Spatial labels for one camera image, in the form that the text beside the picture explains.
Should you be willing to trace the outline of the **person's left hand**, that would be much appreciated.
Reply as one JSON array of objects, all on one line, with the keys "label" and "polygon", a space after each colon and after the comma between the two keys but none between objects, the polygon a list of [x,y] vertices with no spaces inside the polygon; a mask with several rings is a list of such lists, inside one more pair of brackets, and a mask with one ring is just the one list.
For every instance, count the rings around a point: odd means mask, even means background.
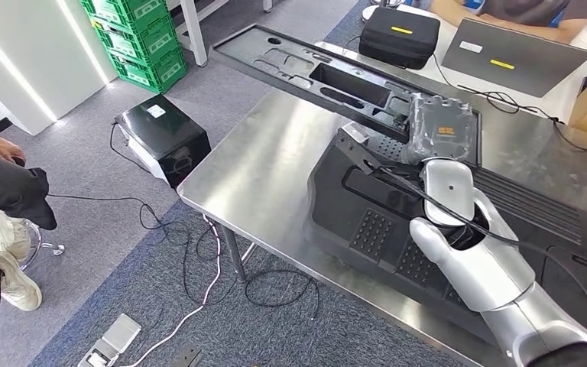
[{"label": "person's left hand", "polygon": [[17,145],[4,138],[0,138],[0,157],[20,167],[26,165],[24,152]]}]

